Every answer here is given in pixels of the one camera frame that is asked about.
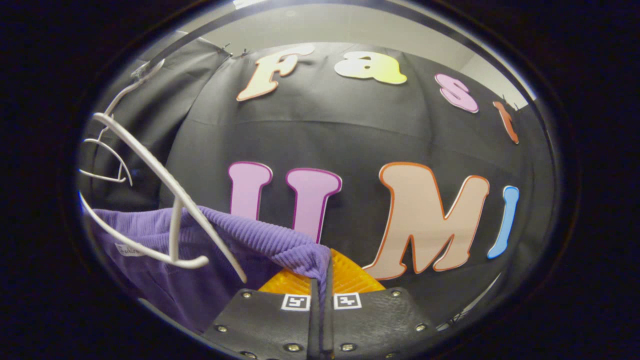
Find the clothes hanger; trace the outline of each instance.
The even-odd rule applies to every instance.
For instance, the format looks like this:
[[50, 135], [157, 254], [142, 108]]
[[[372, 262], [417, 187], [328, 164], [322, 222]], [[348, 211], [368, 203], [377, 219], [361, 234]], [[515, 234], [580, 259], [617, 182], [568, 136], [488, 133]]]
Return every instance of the clothes hanger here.
[[[87, 138], [87, 139], [83, 140], [83, 143], [87, 142], [87, 143], [97, 144], [98, 146], [101, 146], [101, 147], [107, 149], [111, 154], [113, 154], [113, 156], [115, 156], [116, 159], [118, 159], [118, 161], [120, 162], [120, 167], [118, 168], [118, 178], [116, 179], [115, 177], [107, 177], [107, 176], [93, 174], [93, 173], [85, 171], [85, 170], [83, 170], [81, 168], [79, 168], [78, 171], [80, 171], [84, 175], [87, 175], [87, 176], [90, 176], [90, 177], [94, 177], [94, 178], [100, 179], [100, 180], [112, 181], [114, 183], [123, 183], [128, 179], [129, 180], [129, 185], [133, 186], [133, 180], [131, 179], [131, 173], [129, 173], [129, 168], [127, 168], [127, 164], [125, 164], [124, 160], [120, 157], [120, 155], [118, 155], [118, 153], [115, 150], [113, 150], [109, 145], [107, 145], [104, 142], [102, 142], [102, 134], [105, 133], [105, 131], [107, 131], [108, 129], [109, 128], [105, 126], [104, 129], [102, 129], [102, 131], [98, 135], [98, 139]], [[125, 172], [127, 173], [127, 177], [121, 177], [123, 168], [124, 168]]]
[[[242, 280], [242, 282], [246, 283], [246, 274], [243, 269], [240, 267], [237, 259], [222, 241], [218, 233], [214, 230], [211, 223], [204, 216], [202, 211], [198, 208], [196, 203], [191, 199], [189, 194], [182, 188], [182, 186], [178, 183], [178, 181], [169, 173], [169, 171], [156, 159], [156, 157], [144, 146], [142, 145], [130, 132], [128, 132], [124, 127], [122, 127], [119, 123], [117, 123], [113, 117], [109, 116], [113, 109], [118, 104], [118, 102], [129, 92], [137, 89], [140, 85], [144, 84], [144, 82], [148, 81], [164, 64], [164, 59], [157, 63], [152, 69], [148, 72], [143, 72], [146, 70], [146, 66], [149, 63], [142, 65], [138, 70], [134, 71], [132, 77], [136, 79], [136, 82], [124, 88], [116, 97], [113, 99], [111, 104], [107, 107], [107, 110], [104, 113], [94, 113], [92, 119], [97, 120], [105, 125], [105, 128], [102, 129], [102, 132], [111, 130], [114, 134], [119, 137], [124, 143], [126, 143], [142, 160], [151, 168], [151, 170], [160, 177], [160, 180], [169, 188], [169, 190], [175, 196], [175, 200], [173, 201], [173, 208], [171, 214], [171, 222], [169, 227], [169, 254], [163, 254], [162, 252], [152, 250], [146, 246], [140, 245], [135, 241], [129, 239], [123, 234], [119, 233], [117, 230], [113, 229], [111, 226], [107, 225], [98, 215], [93, 211], [93, 209], [86, 202], [82, 193], [78, 192], [80, 197], [80, 201], [82, 202], [83, 207], [86, 212], [96, 221], [96, 223], [103, 228], [107, 233], [112, 235], [114, 238], [120, 240], [126, 245], [134, 248], [135, 250], [141, 252], [144, 255], [149, 256], [150, 258], [156, 259], [158, 261], [162, 261], [163, 263], [168, 263], [174, 266], [178, 266], [181, 268], [187, 269], [195, 269], [205, 266], [209, 263], [209, 258], [206, 256], [199, 256], [195, 259], [191, 260], [182, 260], [179, 259], [179, 233], [180, 233], [180, 221], [182, 218], [182, 208], [186, 208], [189, 214], [202, 226], [203, 230], [209, 235], [211, 240], [220, 248], [224, 256], [229, 260], [234, 270]], [[112, 151], [113, 154], [120, 160], [121, 165], [124, 165], [121, 157], [118, 156], [115, 151]]]

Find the bolt head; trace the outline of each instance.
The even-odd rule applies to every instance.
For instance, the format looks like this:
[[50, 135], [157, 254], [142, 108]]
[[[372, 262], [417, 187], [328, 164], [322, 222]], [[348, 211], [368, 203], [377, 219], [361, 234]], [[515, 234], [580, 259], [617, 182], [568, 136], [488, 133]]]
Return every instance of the bolt head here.
[[342, 351], [354, 351], [356, 349], [355, 344], [342, 344], [340, 345], [340, 350]]
[[298, 352], [298, 351], [300, 351], [300, 345], [298, 345], [298, 344], [287, 344], [287, 351]]

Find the cutout letter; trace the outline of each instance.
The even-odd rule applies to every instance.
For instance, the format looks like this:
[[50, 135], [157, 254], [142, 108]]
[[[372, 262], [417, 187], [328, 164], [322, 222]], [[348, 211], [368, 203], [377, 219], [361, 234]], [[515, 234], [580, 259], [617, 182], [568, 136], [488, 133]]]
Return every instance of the cutout letter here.
[[[391, 208], [376, 259], [363, 267], [367, 273], [379, 280], [402, 275], [406, 271], [402, 258], [409, 241], [416, 274], [432, 263], [434, 270], [444, 271], [467, 262], [489, 194], [485, 178], [466, 178], [447, 214], [435, 176], [424, 165], [389, 163], [380, 170], [380, 181], [391, 192]], [[444, 255], [434, 262], [444, 249]]]
[[454, 79], [445, 74], [437, 74], [436, 81], [442, 88], [440, 93], [449, 101], [453, 106], [467, 110], [470, 113], [478, 112], [478, 104], [471, 95], [469, 95], [469, 89], [462, 83], [462, 81]]
[[396, 85], [406, 81], [406, 76], [400, 73], [400, 64], [391, 56], [369, 51], [353, 51], [346, 53], [344, 57], [347, 60], [342, 60], [333, 67], [341, 76], [374, 78], [381, 83]]
[[[309, 55], [313, 52], [314, 47], [312, 45], [301, 45], [259, 58], [258, 61], [255, 62], [258, 68], [255, 69], [253, 77], [249, 80], [246, 88], [238, 94], [236, 99], [238, 101], [244, 101], [272, 92], [278, 87], [278, 82], [271, 79], [274, 72], [278, 71], [280, 76], [289, 75], [298, 63], [298, 57], [295, 54]], [[280, 58], [283, 56], [286, 56], [286, 58], [280, 61]]]
[[504, 129], [507, 131], [507, 134], [509, 134], [511, 141], [518, 143], [518, 134], [516, 134], [516, 132], [513, 131], [513, 125], [512, 125], [513, 120], [511, 120], [511, 115], [509, 115], [509, 113], [504, 108], [504, 105], [502, 105], [501, 102], [494, 101], [493, 106], [496, 109], [498, 109], [498, 112], [500, 113], [500, 117], [502, 118], [502, 123], [504, 124]]
[[342, 179], [316, 168], [295, 168], [287, 173], [287, 184], [296, 192], [293, 229], [320, 242], [324, 210], [329, 196], [339, 193]]
[[504, 198], [502, 225], [500, 225], [500, 232], [498, 233], [498, 238], [495, 240], [495, 244], [486, 255], [489, 259], [497, 258], [507, 249], [507, 240], [509, 240], [509, 233], [513, 225], [513, 217], [516, 215], [516, 205], [518, 204], [520, 191], [515, 186], [505, 186], [502, 191], [502, 197]]
[[271, 182], [273, 173], [264, 164], [238, 161], [229, 166], [232, 181], [231, 215], [258, 220], [262, 187]]

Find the orange letter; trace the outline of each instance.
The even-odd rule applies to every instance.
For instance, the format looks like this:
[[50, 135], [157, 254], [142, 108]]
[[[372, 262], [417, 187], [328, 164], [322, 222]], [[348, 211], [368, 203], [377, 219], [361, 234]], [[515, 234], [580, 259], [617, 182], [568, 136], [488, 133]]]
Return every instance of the orange letter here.
[[[298, 57], [294, 54], [309, 55], [313, 52], [314, 47], [312, 45], [301, 45], [258, 59], [255, 62], [258, 68], [255, 69], [249, 84], [238, 94], [236, 99], [244, 101], [272, 92], [278, 87], [278, 82], [271, 80], [274, 72], [280, 72], [280, 76], [289, 75], [298, 63]], [[287, 55], [291, 56], [280, 61], [281, 57]]]
[[406, 271], [402, 258], [409, 241], [416, 274], [425, 271], [445, 247], [434, 270], [449, 270], [467, 262], [489, 194], [485, 178], [466, 178], [446, 215], [430, 168], [416, 163], [389, 163], [380, 170], [380, 181], [391, 191], [391, 209], [376, 259], [363, 269], [379, 280], [399, 277]]
[[511, 120], [511, 115], [509, 115], [501, 102], [494, 101], [493, 106], [498, 109], [500, 117], [502, 118], [502, 123], [504, 124], [504, 129], [507, 131], [507, 134], [509, 134], [511, 140], [515, 143], [518, 143], [518, 134], [513, 131], [513, 126], [511, 125], [511, 123], [513, 122], [513, 120]]

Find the purple shirt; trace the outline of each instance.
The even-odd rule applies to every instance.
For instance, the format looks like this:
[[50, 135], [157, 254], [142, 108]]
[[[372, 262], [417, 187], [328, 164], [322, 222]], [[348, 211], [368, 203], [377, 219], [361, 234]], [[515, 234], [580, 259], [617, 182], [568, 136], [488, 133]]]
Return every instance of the purple shirt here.
[[[209, 263], [193, 270], [163, 263], [120, 243], [95, 222], [99, 245], [143, 297], [160, 311], [195, 332], [204, 332], [241, 288], [257, 290], [283, 267], [318, 279], [320, 299], [326, 291], [328, 247], [285, 227], [199, 207], [247, 275], [236, 271], [193, 217], [182, 210], [179, 258], [200, 255]], [[94, 210], [111, 227], [146, 247], [168, 254], [171, 209], [123, 213]]]

